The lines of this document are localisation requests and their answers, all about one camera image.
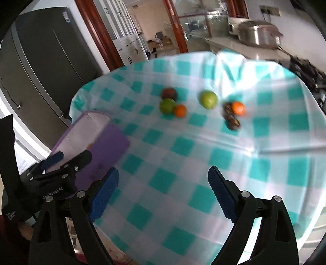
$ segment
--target kitchen counter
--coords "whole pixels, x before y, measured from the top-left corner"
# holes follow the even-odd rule
[[[248,59],[273,61],[290,60],[290,57],[280,50],[247,46],[234,37],[213,37],[206,38],[205,41],[210,45],[211,51],[214,53],[222,49],[230,49],[242,54]]]

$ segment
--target green and white tablecloth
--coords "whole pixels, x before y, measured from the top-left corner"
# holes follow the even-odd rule
[[[184,119],[159,111],[161,90],[169,86],[187,106]],[[199,104],[203,90],[218,95],[216,109]],[[238,132],[221,116],[222,103],[232,100],[247,108]],[[109,113],[130,140],[116,165],[120,183],[96,225],[141,265],[215,258],[233,224],[208,184],[213,165],[255,197],[281,196],[298,240],[320,214],[325,117],[304,83],[275,62],[222,51],[133,64],[77,92],[70,116],[76,120],[89,110]],[[251,237],[247,253],[253,244]]]

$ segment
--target silver bolt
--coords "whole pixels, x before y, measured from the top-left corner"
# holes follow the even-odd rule
[[[243,192],[241,192],[241,195],[242,195],[242,197],[245,197],[245,198],[250,197],[250,193],[247,192],[247,191],[243,191]]]
[[[282,198],[280,196],[274,196],[274,200],[277,202],[281,202]]]
[[[46,202],[50,202],[52,200],[53,200],[53,197],[52,196],[47,196],[46,199],[45,199]]]
[[[86,195],[86,192],[84,192],[84,191],[77,192],[77,197],[78,198],[83,198],[85,195]]]

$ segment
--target power outlet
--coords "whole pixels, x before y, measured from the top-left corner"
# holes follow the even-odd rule
[[[269,14],[273,16],[281,16],[280,9],[276,7],[268,7],[268,6],[259,6],[260,10],[264,14]]]

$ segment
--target apple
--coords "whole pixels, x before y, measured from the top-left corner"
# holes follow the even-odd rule
[[[213,91],[204,91],[200,94],[199,101],[205,109],[213,109],[217,104],[217,95]]]
[[[160,111],[163,114],[172,114],[175,107],[173,99],[163,99],[160,103]]]

